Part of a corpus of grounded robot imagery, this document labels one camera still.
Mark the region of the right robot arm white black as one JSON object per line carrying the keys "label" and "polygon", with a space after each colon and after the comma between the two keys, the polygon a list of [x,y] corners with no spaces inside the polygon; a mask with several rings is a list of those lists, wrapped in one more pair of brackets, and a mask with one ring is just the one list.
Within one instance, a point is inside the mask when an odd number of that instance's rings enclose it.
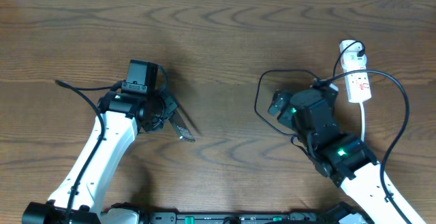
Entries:
{"label": "right robot arm white black", "polygon": [[374,223],[423,223],[393,183],[382,182],[381,164],[360,137],[340,130],[332,107],[338,88],[277,91],[268,113],[293,130],[316,170],[351,197]]}

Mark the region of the Samsung Galaxy smartphone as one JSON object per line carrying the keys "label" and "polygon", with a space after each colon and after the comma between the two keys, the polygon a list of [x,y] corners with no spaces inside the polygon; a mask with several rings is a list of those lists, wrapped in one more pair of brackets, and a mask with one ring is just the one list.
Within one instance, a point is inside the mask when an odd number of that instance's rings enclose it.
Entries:
{"label": "Samsung Galaxy smartphone", "polygon": [[175,130],[177,137],[186,142],[195,142],[195,138],[186,126],[184,120],[182,119],[181,115],[176,110],[174,114],[169,118],[169,121]]}

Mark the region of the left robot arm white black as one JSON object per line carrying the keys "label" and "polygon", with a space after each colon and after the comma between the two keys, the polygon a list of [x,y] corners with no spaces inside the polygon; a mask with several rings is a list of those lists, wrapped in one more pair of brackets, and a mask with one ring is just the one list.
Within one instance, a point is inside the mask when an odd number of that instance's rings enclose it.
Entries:
{"label": "left robot arm white black", "polygon": [[117,82],[91,107],[95,124],[65,180],[44,204],[31,202],[23,223],[144,223],[146,215],[127,204],[105,212],[106,191],[120,160],[138,132],[154,132],[176,109],[166,86],[155,87],[162,66],[132,60]]}

